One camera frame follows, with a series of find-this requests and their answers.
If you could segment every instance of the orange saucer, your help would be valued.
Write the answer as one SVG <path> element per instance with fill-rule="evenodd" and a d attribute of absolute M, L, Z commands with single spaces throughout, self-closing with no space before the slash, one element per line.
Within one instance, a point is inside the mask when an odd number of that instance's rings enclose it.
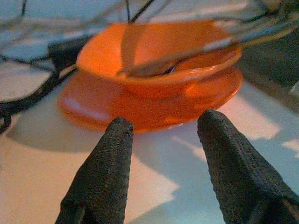
<path fill-rule="evenodd" d="M 117 116 L 134 124 L 135 132 L 175 126 L 197 119 L 206 109 L 217 109 L 242 85 L 235 68 L 202 80 L 173 98 L 148 99 L 120 85 L 80 71 L 63 90 L 58 106 L 73 123 L 103 130 Z"/>

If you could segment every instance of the white table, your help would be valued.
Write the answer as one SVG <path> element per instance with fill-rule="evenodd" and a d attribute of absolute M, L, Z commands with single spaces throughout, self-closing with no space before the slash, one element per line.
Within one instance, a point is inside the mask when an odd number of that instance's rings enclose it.
<path fill-rule="evenodd" d="M 178 2 L 172 3 L 173 10 Z M 8 75 L 12 69 L 16 76 Z M 0 89 L 24 79 L 5 97 L 32 89 L 35 83 L 24 78 L 32 72 L 2 67 Z M 11 128 L 0 136 L 0 223 L 54 223 L 76 171 L 103 134 L 76 127 L 62 116 L 56 102 L 64 85 L 14 116 Z M 219 110 L 299 194 L 298 115 L 248 83 Z M 224 223 L 196 130 L 191 122 L 134 136 L 125 223 Z"/>

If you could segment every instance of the wire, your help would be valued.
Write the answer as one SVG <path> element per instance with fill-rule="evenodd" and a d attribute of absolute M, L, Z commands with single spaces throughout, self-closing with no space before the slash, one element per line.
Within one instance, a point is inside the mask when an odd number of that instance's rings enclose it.
<path fill-rule="evenodd" d="M 94 16 L 88 21 L 75 21 L 74 19 L 63 19 L 63 20 L 57 19 L 57 20 L 53 20 L 52 22 L 49 22 L 51 18 L 48 18 L 45 21 L 44 19 L 41 18 L 28 18 L 20 15 L 9 21 L 0 23 L 0 30 L 3 28 L 8 29 L 9 27 L 13 27 L 14 25 L 20 23 L 22 23 L 22 28 L 26 28 L 28 26 L 29 27 L 37 26 L 36 29 L 39 30 L 62 30 L 64 32 L 84 29 L 93 24 L 99 25 L 99 22 L 101 22 L 100 25 L 109 25 L 109 22 L 106 22 L 103 18 L 106 15 L 110 14 L 113 10 L 118 9 L 120 7 L 123 7 L 123 3 L 121 4 L 121 2 L 117 2 L 112 7 L 109 7 L 104 12 L 97 14 L 96 16 Z"/>
<path fill-rule="evenodd" d="M 269 16 L 269 14 L 267 12 L 261 14 L 261 15 L 257 15 L 255 17 L 252 17 L 250 19 L 242 19 L 242 18 L 234 18 L 234 17 L 225 17 L 225 16 L 216 16 L 216 17 L 212 17 L 213 20 L 221 20 L 221 21 L 238 21 L 241 23 L 250 23 L 250 22 L 254 22 L 256 20 L 259 20 L 263 17 Z"/>
<path fill-rule="evenodd" d="M 10 126 L 12 115 L 33 106 L 76 70 L 76 68 L 71 69 L 61 78 L 59 78 L 58 71 L 53 71 L 49 78 L 30 96 L 10 102 L 0 102 L 0 119 L 4 120 L 4 123 L 0 126 L 0 134 Z"/>
<path fill-rule="evenodd" d="M 176 66 L 177 63 L 189 60 L 190 58 L 198 56 L 199 54 L 210 53 L 212 51 L 224 48 L 248 46 L 262 42 L 267 42 L 269 40 L 280 38 L 292 32 L 293 30 L 297 29 L 298 26 L 299 14 L 293 14 L 293 16 L 290 17 L 290 19 L 284 20 L 283 22 L 280 22 L 274 26 L 266 27 L 262 30 L 254 30 L 242 35 L 233 35 L 228 38 L 208 43 L 202 47 L 189 49 L 186 51 L 182 51 L 181 53 L 154 59 L 133 66 L 132 68 L 124 68 L 120 70 L 118 73 L 126 73 L 127 76 L 131 77 L 149 77 L 163 75 L 164 72 L 168 70 L 170 67 L 172 68 L 173 66 Z M 167 66 L 164 66 L 163 68 L 159 69 L 159 71 L 150 69 L 152 67 L 156 68 L 158 65 L 161 64 L 165 64 Z"/>
<path fill-rule="evenodd" d="M 145 5 L 136 13 L 136 15 L 131 19 L 130 23 L 134 23 L 138 17 L 153 3 L 154 0 L 149 0 Z"/>
<path fill-rule="evenodd" d="M 41 56 L 41 57 L 34 57 L 30 59 L 30 64 L 33 62 L 37 62 L 37 61 L 44 61 L 44 60 L 48 60 L 49 56 L 45 55 L 45 56 Z"/>
<path fill-rule="evenodd" d="M 41 70 L 44 70 L 44 71 L 53 71 L 52 68 L 42 66 L 42 65 L 38 65 L 38 64 L 35 63 L 35 61 L 31 61 L 31 60 L 30 61 L 25 61 L 25 60 L 22 60 L 22 59 L 19 59 L 19 58 L 8 57 L 8 56 L 4 56 L 4 55 L 1 55 L 1 54 L 0 54 L 0 58 L 3 61 L 12 61 L 12 62 L 20 63 L 20 64 L 28 64 L 32 67 L 35 67 L 37 69 L 41 69 Z"/>
<path fill-rule="evenodd" d="M 4 43 L 2 45 L 0 45 L 0 51 L 10 47 L 11 45 L 17 44 L 18 42 L 26 39 L 29 35 L 32 34 L 32 32 L 35 30 L 35 26 L 28 28 L 27 30 L 25 30 L 20 37 L 13 39 L 11 41 L 8 41 L 7 43 Z"/>
<path fill-rule="evenodd" d="M 127 17 L 128 17 L 128 23 L 130 22 L 130 7 L 129 7 L 129 0 L 125 0 L 126 6 L 127 6 Z"/>
<path fill-rule="evenodd" d="M 27 4 L 27 0 L 23 0 L 23 3 L 22 3 L 22 14 L 21 14 L 21 16 L 25 16 L 25 13 L 26 13 L 26 4 Z"/>

